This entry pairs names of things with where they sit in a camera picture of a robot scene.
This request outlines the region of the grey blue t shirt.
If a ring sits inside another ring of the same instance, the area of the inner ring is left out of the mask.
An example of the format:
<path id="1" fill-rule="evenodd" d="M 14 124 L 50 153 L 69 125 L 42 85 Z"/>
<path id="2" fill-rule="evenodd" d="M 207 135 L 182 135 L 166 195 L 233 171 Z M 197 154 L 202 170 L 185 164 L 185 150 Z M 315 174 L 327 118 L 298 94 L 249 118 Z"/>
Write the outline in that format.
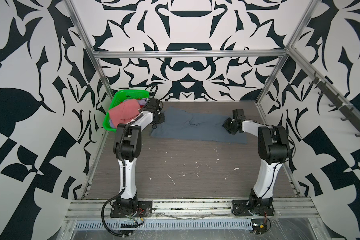
<path id="1" fill-rule="evenodd" d="M 246 144 L 245 134 L 231 135 L 223 123 L 226 116 L 206 113 L 188 113 L 177 108 L 164 111 L 165 121 L 152 129 L 153 138 L 213 141 L 220 143 Z"/>

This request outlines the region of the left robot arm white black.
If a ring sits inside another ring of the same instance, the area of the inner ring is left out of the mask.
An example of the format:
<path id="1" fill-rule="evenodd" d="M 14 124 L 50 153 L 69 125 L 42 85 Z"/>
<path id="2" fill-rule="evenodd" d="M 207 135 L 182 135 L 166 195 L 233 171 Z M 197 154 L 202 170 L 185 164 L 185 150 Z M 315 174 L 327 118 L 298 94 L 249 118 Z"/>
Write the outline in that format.
<path id="1" fill-rule="evenodd" d="M 142 131 L 148 126 L 154 127 L 164 122 L 163 103 L 155 98 L 130 99 L 122 102 L 110 111 L 111 120 L 116 127 L 114 154 L 119 161 L 121 186 L 116 197 L 115 210 L 129 215 L 138 208 L 136 187 L 136 165 L 142 150 Z"/>

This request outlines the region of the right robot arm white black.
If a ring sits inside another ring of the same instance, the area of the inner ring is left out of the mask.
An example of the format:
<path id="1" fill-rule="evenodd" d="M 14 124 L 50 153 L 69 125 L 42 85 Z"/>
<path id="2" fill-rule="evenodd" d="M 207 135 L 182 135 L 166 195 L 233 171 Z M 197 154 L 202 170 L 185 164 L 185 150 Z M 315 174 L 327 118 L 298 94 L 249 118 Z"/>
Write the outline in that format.
<path id="1" fill-rule="evenodd" d="M 247 133 L 258 138 L 261 159 L 257 181 L 248 200 L 234 200 L 235 216 L 272 216 L 273 190 L 278 173 L 285 162 L 292 158 L 288 134 L 282 126 L 270 126 L 247 120 L 243 109 L 233 110 L 233 117 L 223 123 L 228 133 Z"/>

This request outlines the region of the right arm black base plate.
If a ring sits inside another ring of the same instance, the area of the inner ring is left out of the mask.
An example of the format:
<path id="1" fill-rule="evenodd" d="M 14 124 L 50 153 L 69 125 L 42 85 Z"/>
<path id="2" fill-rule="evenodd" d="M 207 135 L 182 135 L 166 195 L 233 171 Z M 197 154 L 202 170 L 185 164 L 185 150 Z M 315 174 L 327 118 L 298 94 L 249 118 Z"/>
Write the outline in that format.
<path id="1" fill-rule="evenodd" d="M 237 217 L 242 216 L 273 216 L 275 208 L 273 206 L 273 199 L 259 199 L 252 200 L 233 200 L 232 214 Z"/>

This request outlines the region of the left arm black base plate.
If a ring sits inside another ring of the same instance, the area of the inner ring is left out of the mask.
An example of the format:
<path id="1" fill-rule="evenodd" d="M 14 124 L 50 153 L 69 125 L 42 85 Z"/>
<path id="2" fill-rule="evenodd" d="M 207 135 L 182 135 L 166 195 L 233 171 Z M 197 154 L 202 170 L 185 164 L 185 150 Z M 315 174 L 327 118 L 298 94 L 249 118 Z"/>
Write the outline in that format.
<path id="1" fill-rule="evenodd" d="M 144 217 L 145 214 L 152 212 L 153 202 L 152 201 L 138 201 L 137 206 L 134 208 L 121 207 L 117 202 L 112 204 L 110 213 L 111 218 L 123 218 L 129 215 L 134 217 Z"/>

